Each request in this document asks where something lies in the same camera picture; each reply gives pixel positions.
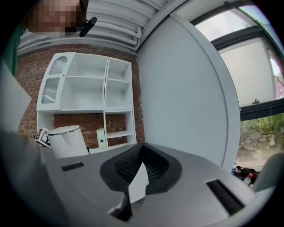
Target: brick wall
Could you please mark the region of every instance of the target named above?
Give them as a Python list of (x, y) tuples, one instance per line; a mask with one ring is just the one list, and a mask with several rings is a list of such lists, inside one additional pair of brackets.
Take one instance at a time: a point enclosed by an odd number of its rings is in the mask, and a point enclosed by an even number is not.
[[(29, 136), (30, 138), (35, 138), (37, 134), (36, 105), (39, 88), (51, 58), (54, 54), (60, 52), (104, 55), (132, 63), (132, 86), (136, 138), (137, 142), (145, 142), (137, 56), (110, 48), (90, 47), (88, 45), (81, 44), (47, 47), (29, 52), (19, 57), (16, 79), (31, 96), (32, 101), (22, 118), (18, 132), (22, 135)], [(125, 117), (116, 115), (110, 115), (107, 117), (113, 118), (107, 118), (107, 132), (121, 131), (125, 128)], [(98, 147), (96, 129), (103, 128), (102, 114), (56, 114), (52, 119), (54, 119), (52, 125), (56, 128), (67, 125), (80, 125), (86, 145), (89, 148)], [(110, 145), (116, 145), (124, 142), (125, 138), (109, 140)]]
[[(84, 114), (55, 114), (55, 128), (79, 125), (83, 134), (85, 144), (88, 148), (97, 148), (97, 129), (103, 129), (102, 113), (84, 113)], [(106, 115), (106, 132), (119, 132), (126, 130), (126, 119), (124, 114)], [(108, 145), (127, 143), (126, 137), (113, 138), (108, 140)]]

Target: person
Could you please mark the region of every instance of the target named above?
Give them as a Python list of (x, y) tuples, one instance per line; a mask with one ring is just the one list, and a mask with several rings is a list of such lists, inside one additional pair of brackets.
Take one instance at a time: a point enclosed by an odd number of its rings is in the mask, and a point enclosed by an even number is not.
[(86, 22), (89, 0), (41, 0), (26, 14), (14, 30), (2, 54), (2, 63), (16, 75), (17, 51), (25, 29), (32, 33), (65, 33), (80, 31)]

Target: ribbed panel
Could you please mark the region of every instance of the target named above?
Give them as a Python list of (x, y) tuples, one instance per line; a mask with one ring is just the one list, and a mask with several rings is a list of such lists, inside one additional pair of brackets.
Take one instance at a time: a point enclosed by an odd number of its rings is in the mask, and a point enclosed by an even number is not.
[(46, 80), (43, 90), (42, 104), (55, 103), (57, 89), (60, 78), (51, 78)]
[(67, 57), (58, 58), (52, 65), (49, 75), (61, 74), (63, 73), (64, 66), (67, 62)]
[(244, 208), (244, 205), (238, 200), (238, 198), (234, 196), (232, 192), (230, 192), (219, 180), (210, 181), (206, 184), (230, 215), (234, 215)]
[(82, 166), (84, 166), (84, 164), (82, 162), (77, 162), (77, 163), (74, 163), (74, 164), (62, 166), (61, 169), (63, 170), (63, 172), (66, 172), (66, 171), (70, 171), (70, 170), (73, 170), (73, 169), (76, 169), (76, 168), (80, 168)]

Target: bottle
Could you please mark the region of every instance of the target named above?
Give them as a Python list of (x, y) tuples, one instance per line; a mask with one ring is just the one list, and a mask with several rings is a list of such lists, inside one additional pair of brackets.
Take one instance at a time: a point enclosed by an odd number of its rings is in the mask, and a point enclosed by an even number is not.
[(248, 176), (244, 179), (244, 183), (246, 185), (250, 185), (250, 183), (252, 182), (252, 177), (253, 177), (252, 173), (248, 174)]
[(234, 173), (235, 173), (236, 168), (237, 168), (237, 162), (235, 161), (235, 162), (234, 162), (234, 166), (233, 166), (232, 171), (231, 171), (231, 174), (234, 174)]

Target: ceiling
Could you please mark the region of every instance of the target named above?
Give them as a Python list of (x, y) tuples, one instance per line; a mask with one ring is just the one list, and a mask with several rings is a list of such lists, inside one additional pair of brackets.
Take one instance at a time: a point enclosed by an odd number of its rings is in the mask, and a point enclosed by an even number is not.
[(224, 0), (89, 0), (87, 19), (95, 16), (98, 22), (84, 38), (80, 38), (78, 33), (59, 37), (33, 34), (26, 30), (20, 38), (18, 55), (43, 47), (74, 43), (136, 52), (155, 27), (182, 4), (185, 6), (183, 13), (194, 18), (223, 2)]
[(169, 0), (90, 0), (87, 20), (96, 16), (98, 22), (85, 38), (79, 38), (78, 33), (60, 38), (25, 31), (20, 38), (19, 52), (45, 43), (78, 43), (78, 40), (103, 41), (135, 51), (142, 30), (168, 2)]

